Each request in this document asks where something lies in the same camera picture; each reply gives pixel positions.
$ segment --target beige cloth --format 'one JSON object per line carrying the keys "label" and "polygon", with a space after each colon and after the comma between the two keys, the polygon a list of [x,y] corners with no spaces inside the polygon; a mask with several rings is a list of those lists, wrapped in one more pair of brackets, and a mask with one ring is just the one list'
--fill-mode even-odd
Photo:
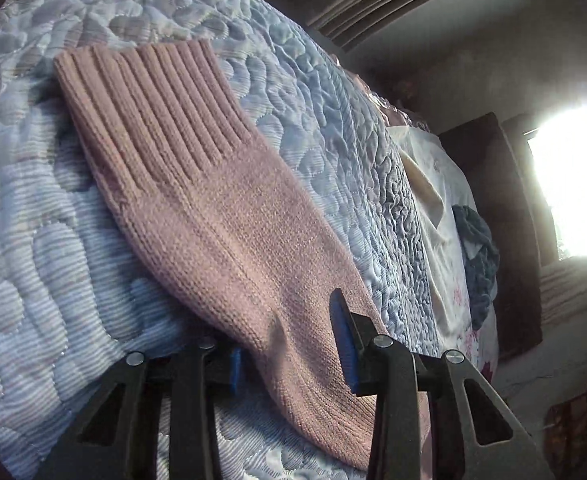
{"label": "beige cloth", "polygon": [[373,397],[345,385],[329,319],[386,333],[333,231],[240,108],[208,43],[67,51],[58,78],[103,196],[136,253],[185,306],[247,348],[307,439],[365,469]]}

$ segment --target window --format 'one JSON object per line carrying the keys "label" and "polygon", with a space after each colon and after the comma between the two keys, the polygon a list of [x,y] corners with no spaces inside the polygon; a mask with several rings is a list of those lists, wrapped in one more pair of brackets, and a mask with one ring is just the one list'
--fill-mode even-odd
{"label": "window", "polygon": [[560,258],[587,254],[587,106],[564,112],[529,140],[556,225]]}

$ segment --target dark gray cloth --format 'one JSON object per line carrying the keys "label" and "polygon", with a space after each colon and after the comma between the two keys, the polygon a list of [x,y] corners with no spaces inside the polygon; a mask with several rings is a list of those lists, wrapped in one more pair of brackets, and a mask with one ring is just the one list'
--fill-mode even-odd
{"label": "dark gray cloth", "polygon": [[[474,330],[479,330],[487,319],[491,304],[491,289],[496,280],[500,254],[496,244],[491,240],[489,226],[477,212],[466,205],[454,205],[451,209],[462,242],[462,261],[469,291],[471,325]],[[467,254],[465,240],[481,245],[480,251],[473,258]]]}

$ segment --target white bed sheet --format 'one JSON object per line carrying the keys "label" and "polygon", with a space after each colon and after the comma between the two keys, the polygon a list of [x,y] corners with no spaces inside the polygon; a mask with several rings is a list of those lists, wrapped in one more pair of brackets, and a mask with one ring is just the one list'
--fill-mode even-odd
{"label": "white bed sheet", "polygon": [[[441,350],[460,349],[491,379],[498,358],[496,314],[491,304],[480,330],[472,329],[462,248],[451,210],[453,205],[476,209],[469,183],[437,136],[410,126],[387,130],[400,149],[416,202]],[[471,257],[478,251],[466,248]]]}

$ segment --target ceiling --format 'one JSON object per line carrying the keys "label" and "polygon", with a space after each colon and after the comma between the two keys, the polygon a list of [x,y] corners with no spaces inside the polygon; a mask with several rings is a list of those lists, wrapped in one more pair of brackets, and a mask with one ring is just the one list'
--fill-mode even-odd
{"label": "ceiling", "polygon": [[345,55],[343,64],[386,76],[413,73],[532,1],[430,0],[363,41]]}

